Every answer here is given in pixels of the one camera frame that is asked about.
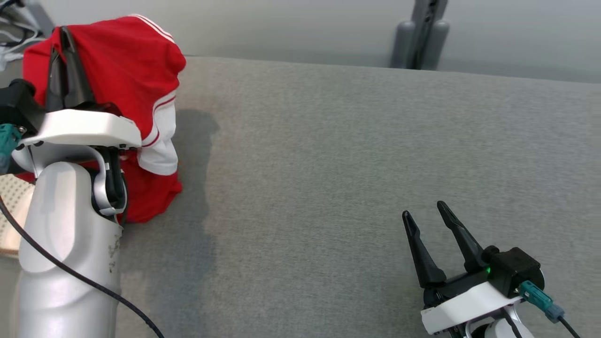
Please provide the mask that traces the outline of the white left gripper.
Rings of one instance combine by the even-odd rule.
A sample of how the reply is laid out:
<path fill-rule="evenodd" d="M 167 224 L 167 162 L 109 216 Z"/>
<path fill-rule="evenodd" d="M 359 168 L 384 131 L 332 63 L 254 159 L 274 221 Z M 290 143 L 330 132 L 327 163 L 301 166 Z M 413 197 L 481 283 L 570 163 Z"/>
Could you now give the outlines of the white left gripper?
<path fill-rule="evenodd" d="M 46 109 L 54 112 L 45 114 L 36 135 L 21 140 L 24 147 L 13 151 L 15 162 L 88 160 L 94 157 L 92 146 L 141 147 L 141 131 L 128 118 L 73 109 L 90 108 L 97 102 L 68 27 L 60 27 L 60 40 L 64 61 L 51 47 L 46 84 Z"/>

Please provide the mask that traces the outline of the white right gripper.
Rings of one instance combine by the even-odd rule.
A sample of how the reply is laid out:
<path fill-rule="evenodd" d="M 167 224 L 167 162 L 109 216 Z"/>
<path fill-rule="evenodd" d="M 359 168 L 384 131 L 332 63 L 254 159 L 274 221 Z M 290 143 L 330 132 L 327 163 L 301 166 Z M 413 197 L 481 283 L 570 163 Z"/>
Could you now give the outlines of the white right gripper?
<path fill-rule="evenodd" d="M 421 232 L 411 213 L 403 211 L 403 224 L 419 286 L 425 287 L 424 308 L 421 311 L 425 331 L 429 335 L 444 332 L 472 335 L 472 324 L 487 318 L 493 319 L 494 323 L 504 322 L 504 313 L 507 313 L 511 317 L 508 325 L 517 325 L 521 332 L 522 321 L 516 308 L 522 298 L 507 298 L 488 282 L 490 269 L 482 259 L 481 245 L 444 201 L 438 201 L 437 208 L 444 224 L 455 237 L 464 258 L 464 269 L 469 274 L 461 274 L 442 284 L 447 279 L 445 273 L 438 268 L 423 244 Z"/>

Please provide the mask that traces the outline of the red Bulls 23 jersey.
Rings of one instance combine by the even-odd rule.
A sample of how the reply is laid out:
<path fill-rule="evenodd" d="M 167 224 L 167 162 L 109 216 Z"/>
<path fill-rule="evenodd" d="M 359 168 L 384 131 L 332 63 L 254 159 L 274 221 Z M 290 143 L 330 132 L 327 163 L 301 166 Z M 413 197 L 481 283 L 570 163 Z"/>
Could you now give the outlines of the red Bulls 23 jersey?
<path fill-rule="evenodd" d="M 186 58 L 172 35 L 137 14 L 67 27 L 95 98 L 116 105 L 141 131 L 139 166 L 157 175 L 177 172 L 174 105 Z"/>

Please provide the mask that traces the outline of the beige perforated laundry basket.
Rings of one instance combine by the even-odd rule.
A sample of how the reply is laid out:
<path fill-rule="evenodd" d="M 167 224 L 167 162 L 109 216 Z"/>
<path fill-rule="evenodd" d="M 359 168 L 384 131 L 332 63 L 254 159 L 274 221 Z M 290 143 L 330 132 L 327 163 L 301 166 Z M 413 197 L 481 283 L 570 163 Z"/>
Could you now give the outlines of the beige perforated laundry basket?
<path fill-rule="evenodd" d="M 24 225 L 30 207 L 34 185 L 14 175 L 0 176 L 0 197 L 19 225 Z M 21 235 L 15 231 L 0 211 L 0 254 L 17 258 Z"/>

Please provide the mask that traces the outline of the grey partition post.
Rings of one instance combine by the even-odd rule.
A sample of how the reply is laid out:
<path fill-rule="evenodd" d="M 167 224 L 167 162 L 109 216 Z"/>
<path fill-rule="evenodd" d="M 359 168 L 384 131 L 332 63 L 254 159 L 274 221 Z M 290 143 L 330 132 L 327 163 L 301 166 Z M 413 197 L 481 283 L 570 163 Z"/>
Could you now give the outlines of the grey partition post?
<path fill-rule="evenodd" d="M 396 29 L 389 67 L 436 70 L 449 33 L 448 0 L 415 0 L 411 19 Z"/>

